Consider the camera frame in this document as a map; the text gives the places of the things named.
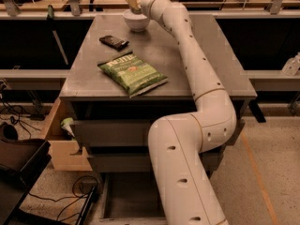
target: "bowl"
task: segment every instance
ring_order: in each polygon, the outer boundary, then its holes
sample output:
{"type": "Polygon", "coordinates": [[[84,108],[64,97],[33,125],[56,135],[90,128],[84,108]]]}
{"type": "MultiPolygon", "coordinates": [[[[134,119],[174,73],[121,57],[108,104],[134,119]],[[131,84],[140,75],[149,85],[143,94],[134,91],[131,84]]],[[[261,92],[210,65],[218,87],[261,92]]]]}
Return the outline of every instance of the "bowl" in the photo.
{"type": "Polygon", "coordinates": [[[143,31],[150,23],[150,19],[148,19],[146,16],[143,14],[135,14],[130,9],[123,13],[123,17],[127,26],[133,32],[143,31]]]}

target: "orange line on floor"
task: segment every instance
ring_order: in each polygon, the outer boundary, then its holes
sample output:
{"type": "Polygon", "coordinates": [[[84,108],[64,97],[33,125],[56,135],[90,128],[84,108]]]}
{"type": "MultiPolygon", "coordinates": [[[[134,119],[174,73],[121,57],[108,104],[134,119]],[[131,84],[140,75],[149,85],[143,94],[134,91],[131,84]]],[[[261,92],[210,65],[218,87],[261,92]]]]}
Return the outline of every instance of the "orange line on floor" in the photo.
{"type": "Polygon", "coordinates": [[[262,175],[259,171],[259,168],[258,168],[257,163],[255,161],[255,158],[253,156],[252,150],[251,150],[250,145],[248,143],[247,137],[246,137],[246,135],[244,134],[243,131],[241,132],[241,137],[242,137],[243,145],[246,148],[247,155],[249,157],[251,167],[254,171],[254,174],[256,176],[256,180],[257,180],[257,182],[259,184],[259,187],[260,187],[260,190],[262,192],[264,203],[265,203],[265,205],[267,207],[267,210],[269,212],[269,215],[272,219],[272,223],[273,223],[273,225],[279,225],[277,214],[274,210],[273,204],[271,203],[271,199],[269,197],[269,194],[268,194],[268,192],[267,192],[267,190],[266,190],[266,188],[263,184],[263,177],[262,177],[262,175]]]}

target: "black device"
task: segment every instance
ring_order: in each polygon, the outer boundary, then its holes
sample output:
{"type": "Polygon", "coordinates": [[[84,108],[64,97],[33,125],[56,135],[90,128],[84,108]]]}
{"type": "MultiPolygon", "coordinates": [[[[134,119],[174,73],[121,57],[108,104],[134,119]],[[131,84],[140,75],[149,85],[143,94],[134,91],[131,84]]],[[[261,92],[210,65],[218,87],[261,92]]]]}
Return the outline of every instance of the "black device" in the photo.
{"type": "Polygon", "coordinates": [[[129,41],[124,41],[118,37],[114,37],[111,35],[101,37],[99,40],[100,42],[116,49],[117,51],[121,51],[129,44],[129,41]]]}

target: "gray tabletop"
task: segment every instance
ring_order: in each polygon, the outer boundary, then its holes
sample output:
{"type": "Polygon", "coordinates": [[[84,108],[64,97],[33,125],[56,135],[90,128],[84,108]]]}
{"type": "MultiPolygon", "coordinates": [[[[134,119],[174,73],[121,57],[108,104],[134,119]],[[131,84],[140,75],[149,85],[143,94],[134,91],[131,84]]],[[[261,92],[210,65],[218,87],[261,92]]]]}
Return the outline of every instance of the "gray tabletop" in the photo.
{"type": "MultiPolygon", "coordinates": [[[[213,16],[191,15],[191,19],[194,23],[195,38],[202,45],[229,95],[255,97],[256,93],[248,76],[235,58],[213,16]]],[[[134,99],[191,98],[181,56],[170,34],[155,21],[151,21],[145,31],[134,33],[125,24],[122,13],[103,13],[95,17],[82,43],[61,90],[61,99],[130,99],[125,90],[97,66],[98,61],[110,59],[118,53],[99,41],[100,37],[107,35],[129,40],[125,51],[132,49],[142,60],[169,78],[167,83],[134,99]]]]}

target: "white robotic arm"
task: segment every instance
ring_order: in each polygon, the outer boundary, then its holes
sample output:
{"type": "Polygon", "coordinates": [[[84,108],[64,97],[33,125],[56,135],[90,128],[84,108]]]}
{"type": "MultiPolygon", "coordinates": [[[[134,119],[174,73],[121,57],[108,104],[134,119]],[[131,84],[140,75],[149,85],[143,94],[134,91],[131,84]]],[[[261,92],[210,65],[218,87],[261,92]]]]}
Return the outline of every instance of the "white robotic arm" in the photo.
{"type": "Polygon", "coordinates": [[[141,7],[176,40],[197,107],[196,112],[162,117],[149,131],[150,158],[168,223],[228,224],[199,153],[233,135],[233,104],[193,36],[187,9],[169,0],[141,0],[141,7]]]}

